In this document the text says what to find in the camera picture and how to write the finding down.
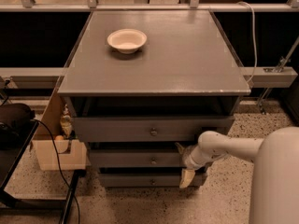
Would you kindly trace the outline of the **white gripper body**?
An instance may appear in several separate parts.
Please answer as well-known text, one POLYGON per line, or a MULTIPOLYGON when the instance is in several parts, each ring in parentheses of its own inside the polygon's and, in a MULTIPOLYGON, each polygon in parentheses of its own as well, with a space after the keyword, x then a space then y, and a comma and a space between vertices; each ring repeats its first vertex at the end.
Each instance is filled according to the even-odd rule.
POLYGON ((188 146, 183 151, 182 162, 188 170, 198 170, 207 163, 213 162, 213 159, 199 146, 188 146))

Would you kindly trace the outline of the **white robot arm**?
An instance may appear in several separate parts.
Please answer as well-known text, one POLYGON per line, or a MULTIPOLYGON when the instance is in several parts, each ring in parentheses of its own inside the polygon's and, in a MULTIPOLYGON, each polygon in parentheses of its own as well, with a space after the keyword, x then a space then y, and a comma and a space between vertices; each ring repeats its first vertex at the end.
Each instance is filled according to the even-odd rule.
POLYGON ((254 164, 249 224, 299 223, 299 128, 287 127, 262 138, 233 138, 213 131, 193 146, 178 146, 183 168, 179 186, 195 172, 228 155, 254 164))

